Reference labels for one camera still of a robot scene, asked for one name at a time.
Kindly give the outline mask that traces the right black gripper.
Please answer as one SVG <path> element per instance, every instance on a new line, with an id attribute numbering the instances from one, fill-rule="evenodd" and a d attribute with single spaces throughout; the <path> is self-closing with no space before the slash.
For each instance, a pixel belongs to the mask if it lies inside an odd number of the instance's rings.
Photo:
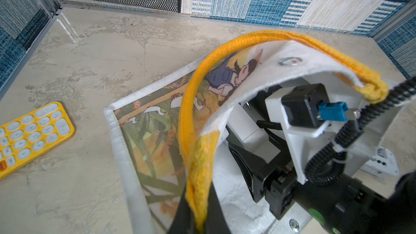
<path id="1" fill-rule="evenodd" d="M 266 120 L 256 121 L 256 125 L 265 130 L 269 141 L 280 151 L 288 151 L 283 128 L 280 123 Z M 293 204 L 293 191 L 298 186 L 295 169 L 288 169 L 292 161 L 290 156 L 276 156 L 270 162 L 229 143 L 229 150 L 240 168 L 254 202 L 262 198 L 269 204 L 272 215 L 281 220 Z"/>

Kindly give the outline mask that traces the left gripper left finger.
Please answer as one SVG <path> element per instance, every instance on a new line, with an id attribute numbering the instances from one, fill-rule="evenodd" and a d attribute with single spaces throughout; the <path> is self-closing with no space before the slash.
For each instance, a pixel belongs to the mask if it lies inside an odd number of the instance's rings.
<path id="1" fill-rule="evenodd" d="M 177 212 L 167 234 L 194 234 L 195 219 L 186 200 L 186 187 L 184 187 Z"/>

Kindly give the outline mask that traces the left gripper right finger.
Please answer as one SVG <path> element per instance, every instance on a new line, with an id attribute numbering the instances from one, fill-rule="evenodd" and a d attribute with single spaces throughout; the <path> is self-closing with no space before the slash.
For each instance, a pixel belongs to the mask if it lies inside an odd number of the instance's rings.
<path id="1" fill-rule="evenodd" d="M 204 227 L 206 234 L 231 234 L 213 183 L 209 190 L 208 214 Z"/>

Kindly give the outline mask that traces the white cube digital clock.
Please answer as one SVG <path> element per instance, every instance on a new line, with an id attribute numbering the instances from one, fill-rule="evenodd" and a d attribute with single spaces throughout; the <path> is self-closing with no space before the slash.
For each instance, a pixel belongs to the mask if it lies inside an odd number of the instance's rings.
<path id="1" fill-rule="evenodd" d="M 234 107 L 227 126 L 245 150 L 261 157 L 267 163 L 280 153 L 280 150 L 269 140 L 267 132 L 257 126 L 241 105 L 237 104 Z"/>

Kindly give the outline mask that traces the white canvas tote bag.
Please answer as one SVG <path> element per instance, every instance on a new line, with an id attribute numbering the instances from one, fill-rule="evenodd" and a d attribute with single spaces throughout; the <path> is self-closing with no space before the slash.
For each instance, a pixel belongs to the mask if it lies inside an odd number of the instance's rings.
<path id="1" fill-rule="evenodd" d="M 133 232 L 166 234 L 186 187 L 195 234 L 205 234 L 211 183 L 231 234 L 302 231 L 314 218 L 299 206 L 293 211 L 300 222 L 295 225 L 288 218 L 275 219 L 265 200 L 252 200 L 229 150 L 229 143 L 238 140 L 227 123 L 237 104 L 254 121 L 261 120 L 254 98 L 269 87 L 316 83 L 325 85 L 331 102 L 344 101 L 354 109 L 385 100 L 398 85 L 312 37 L 262 30 L 107 107 Z"/>

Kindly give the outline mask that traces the small white gadget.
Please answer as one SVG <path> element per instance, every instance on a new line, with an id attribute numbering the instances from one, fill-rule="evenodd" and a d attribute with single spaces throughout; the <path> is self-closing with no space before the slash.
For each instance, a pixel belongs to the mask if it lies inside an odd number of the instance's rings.
<path id="1" fill-rule="evenodd" d="M 400 174 L 393 152 L 384 147 L 379 147 L 375 155 L 360 170 L 377 177 L 395 177 Z"/>

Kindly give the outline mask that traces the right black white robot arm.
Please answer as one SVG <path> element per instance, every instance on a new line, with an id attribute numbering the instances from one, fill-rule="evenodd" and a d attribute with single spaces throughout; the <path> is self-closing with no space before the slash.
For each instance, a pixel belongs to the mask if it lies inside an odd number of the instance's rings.
<path id="1" fill-rule="evenodd" d="M 385 198 L 352 177 L 374 158 L 383 133 L 399 110 L 416 96 L 415 78 L 388 91 L 385 100 L 352 109 L 331 102 L 325 85 L 272 87 L 253 100 L 261 120 L 255 147 L 270 146 L 270 161 L 249 150 L 237 132 L 229 150 L 254 202 L 265 200 L 277 220 L 299 225 L 296 206 L 329 234 L 413 233 L 416 228 L 416 175 L 404 175 Z"/>

